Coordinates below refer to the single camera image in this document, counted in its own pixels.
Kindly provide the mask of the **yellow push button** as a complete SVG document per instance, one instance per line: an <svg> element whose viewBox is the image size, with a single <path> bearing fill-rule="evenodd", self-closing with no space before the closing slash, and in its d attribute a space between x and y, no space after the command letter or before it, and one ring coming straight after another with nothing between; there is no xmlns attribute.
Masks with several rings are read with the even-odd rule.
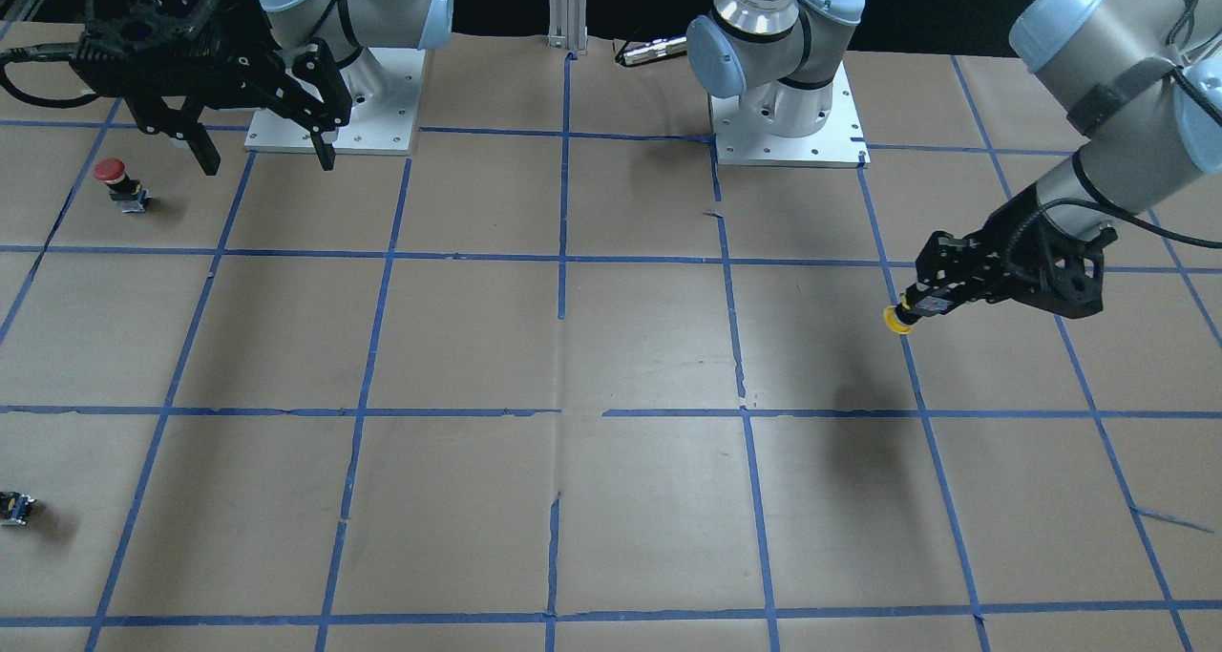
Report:
<svg viewBox="0 0 1222 652"><path fill-rule="evenodd" d="M884 309L884 325L895 335L910 335L916 322L946 313L946 306L941 297L904 292L895 305Z"/></svg>

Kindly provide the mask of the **red push button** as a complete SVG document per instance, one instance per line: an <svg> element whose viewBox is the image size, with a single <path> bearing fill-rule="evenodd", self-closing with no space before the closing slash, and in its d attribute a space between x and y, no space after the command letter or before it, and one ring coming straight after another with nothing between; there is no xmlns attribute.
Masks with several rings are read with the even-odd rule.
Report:
<svg viewBox="0 0 1222 652"><path fill-rule="evenodd" d="M128 175L127 166L117 158L106 158L93 166L95 179L106 186L110 200L125 214L147 212L148 190Z"/></svg>

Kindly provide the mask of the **aluminium frame post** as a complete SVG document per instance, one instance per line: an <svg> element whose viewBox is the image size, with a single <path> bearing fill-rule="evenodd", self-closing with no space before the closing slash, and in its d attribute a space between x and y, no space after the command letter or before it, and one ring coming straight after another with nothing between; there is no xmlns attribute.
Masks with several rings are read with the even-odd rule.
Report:
<svg viewBox="0 0 1222 652"><path fill-rule="evenodd" d="M585 55L587 0L549 0L547 44L576 56Z"/></svg>

